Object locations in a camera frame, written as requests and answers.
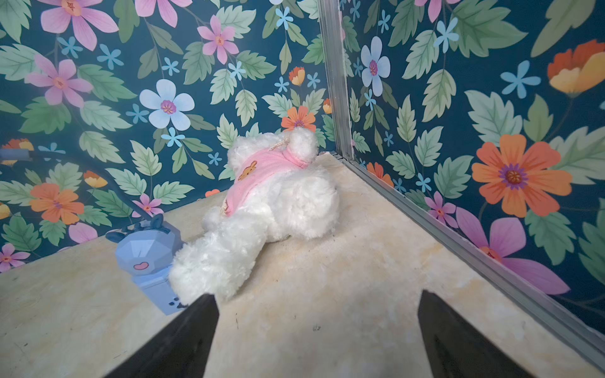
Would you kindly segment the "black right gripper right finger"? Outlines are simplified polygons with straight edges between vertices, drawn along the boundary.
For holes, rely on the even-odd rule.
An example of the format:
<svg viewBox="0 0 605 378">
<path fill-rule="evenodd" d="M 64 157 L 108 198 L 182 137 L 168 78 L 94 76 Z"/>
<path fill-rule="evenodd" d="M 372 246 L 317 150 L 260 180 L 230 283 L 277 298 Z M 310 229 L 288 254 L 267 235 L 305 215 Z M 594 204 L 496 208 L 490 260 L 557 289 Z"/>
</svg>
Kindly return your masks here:
<svg viewBox="0 0 605 378">
<path fill-rule="evenodd" d="M 421 294 L 418 321 L 434 377 L 532 376 L 431 291 Z"/>
</svg>

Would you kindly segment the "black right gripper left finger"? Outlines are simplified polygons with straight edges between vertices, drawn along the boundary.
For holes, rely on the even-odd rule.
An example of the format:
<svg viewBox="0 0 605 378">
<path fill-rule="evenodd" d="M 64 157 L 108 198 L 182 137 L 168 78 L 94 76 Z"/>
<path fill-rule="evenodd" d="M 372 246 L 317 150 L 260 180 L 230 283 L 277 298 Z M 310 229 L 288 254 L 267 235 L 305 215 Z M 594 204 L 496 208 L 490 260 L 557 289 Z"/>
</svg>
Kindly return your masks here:
<svg viewBox="0 0 605 378">
<path fill-rule="evenodd" d="M 219 316 L 215 297 L 202 295 L 107 376 L 204 376 Z"/>
</svg>

